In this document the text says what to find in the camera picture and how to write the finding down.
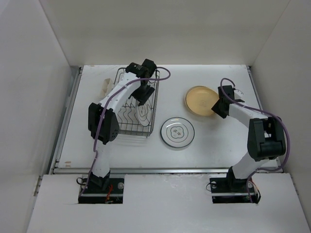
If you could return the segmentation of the yellow-backed white plate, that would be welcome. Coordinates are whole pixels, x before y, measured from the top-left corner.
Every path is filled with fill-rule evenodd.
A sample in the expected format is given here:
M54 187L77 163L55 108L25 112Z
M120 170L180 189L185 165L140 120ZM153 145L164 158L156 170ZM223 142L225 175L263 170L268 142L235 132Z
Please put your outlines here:
M144 105L139 105L136 101L136 118L141 126L147 127L150 125L152 119L152 105L149 100L147 100Z

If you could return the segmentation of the white plate green lettered rim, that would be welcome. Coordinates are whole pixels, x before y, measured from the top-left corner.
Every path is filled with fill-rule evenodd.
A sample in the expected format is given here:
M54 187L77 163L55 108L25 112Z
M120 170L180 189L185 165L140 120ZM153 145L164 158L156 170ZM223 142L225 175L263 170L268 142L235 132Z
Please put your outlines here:
M194 140L195 129L187 119L171 117L162 124L160 137L169 147L184 148Z

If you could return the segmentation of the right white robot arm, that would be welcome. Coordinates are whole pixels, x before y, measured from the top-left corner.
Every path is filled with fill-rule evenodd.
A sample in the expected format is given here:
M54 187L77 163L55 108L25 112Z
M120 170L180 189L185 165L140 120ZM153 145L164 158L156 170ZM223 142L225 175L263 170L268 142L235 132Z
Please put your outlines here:
M229 168L225 179L228 190L242 192L248 188L247 180L253 172L285 154L286 142L280 118L243 105L234 91L231 85L219 86L219 99L212 110L223 119L234 118L248 128L247 153Z

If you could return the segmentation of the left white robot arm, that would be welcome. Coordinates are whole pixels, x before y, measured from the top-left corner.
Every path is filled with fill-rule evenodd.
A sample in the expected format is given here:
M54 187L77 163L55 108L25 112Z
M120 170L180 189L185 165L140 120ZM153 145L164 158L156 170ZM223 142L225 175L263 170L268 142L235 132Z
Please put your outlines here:
M103 159L99 156L97 142L105 145L116 139L120 131L117 113L129 98L134 98L139 106L147 102L155 91L148 81L156 70L156 64L149 59L145 59L141 65L131 63L125 68L123 78L106 97L88 107L87 126L94 139L95 157L86 180L87 189L94 188L100 193L108 189L110 168L108 164L101 165Z

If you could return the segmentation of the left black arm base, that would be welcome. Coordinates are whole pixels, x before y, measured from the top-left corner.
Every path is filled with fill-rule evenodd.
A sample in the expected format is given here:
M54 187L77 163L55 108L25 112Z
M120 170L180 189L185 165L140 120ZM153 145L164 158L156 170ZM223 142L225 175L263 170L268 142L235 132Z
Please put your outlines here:
M112 174L104 189L89 181L86 189L78 196L79 204L123 204L125 177Z

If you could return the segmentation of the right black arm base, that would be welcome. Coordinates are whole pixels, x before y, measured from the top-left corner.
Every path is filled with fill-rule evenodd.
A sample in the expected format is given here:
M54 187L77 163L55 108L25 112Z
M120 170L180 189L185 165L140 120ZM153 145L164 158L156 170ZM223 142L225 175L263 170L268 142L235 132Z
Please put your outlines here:
M261 200L261 193L252 181L242 181L237 187L230 187L226 177L210 177L213 204L254 203Z

